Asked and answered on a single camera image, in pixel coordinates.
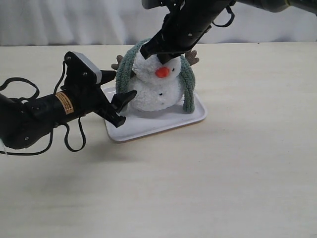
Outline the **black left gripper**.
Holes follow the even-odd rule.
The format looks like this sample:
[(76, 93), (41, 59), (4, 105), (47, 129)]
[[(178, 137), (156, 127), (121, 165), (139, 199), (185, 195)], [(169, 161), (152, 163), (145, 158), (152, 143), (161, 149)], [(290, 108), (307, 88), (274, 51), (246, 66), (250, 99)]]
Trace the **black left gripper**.
[(64, 81), (64, 85), (61, 87), (62, 90), (56, 93), (56, 96), (70, 101), (72, 109), (67, 113), (63, 110), (58, 116), (54, 117), (55, 127), (91, 112), (109, 121), (116, 128), (125, 123), (126, 117), (120, 116), (117, 113), (127, 109), (128, 104), (136, 97), (137, 91), (131, 90), (126, 93), (114, 94), (110, 102), (101, 90), (101, 85), (115, 80), (116, 71), (101, 70), (101, 73), (102, 78), (100, 83), (94, 85), (69, 85)]

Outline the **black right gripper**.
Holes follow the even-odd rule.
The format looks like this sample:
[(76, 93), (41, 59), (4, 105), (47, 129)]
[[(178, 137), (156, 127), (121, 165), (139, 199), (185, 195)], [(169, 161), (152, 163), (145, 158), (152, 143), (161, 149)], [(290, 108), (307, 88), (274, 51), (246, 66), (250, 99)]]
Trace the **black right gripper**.
[(229, 26), (235, 17), (230, 8), (234, 4), (234, 0), (171, 0), (166, 6), (170, 13), (164, 17), (161, 29), (140, 48), (140, 53), (145, 59), (157, 55), (160, 63), (166, 64), (190, 51), (224, 9), (231, 18), (222, 27)]

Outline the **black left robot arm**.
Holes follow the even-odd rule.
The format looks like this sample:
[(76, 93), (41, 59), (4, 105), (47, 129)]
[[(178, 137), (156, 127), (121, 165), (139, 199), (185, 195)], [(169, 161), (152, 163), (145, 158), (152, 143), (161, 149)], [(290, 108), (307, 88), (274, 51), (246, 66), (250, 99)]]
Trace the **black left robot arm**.
[(0, 137), (6, 147), (24, 149), (60, 125), (94, 112), (115, 127), (125, 123), (119, 112), (136, 96), (136, 91), (107, 99), (101, 85), (114, 80), (116, 72), (98, 69), (81, 53), (68, 51), (62, 63), (61, 81), (52, 94), (30, 98), (0, 97)]

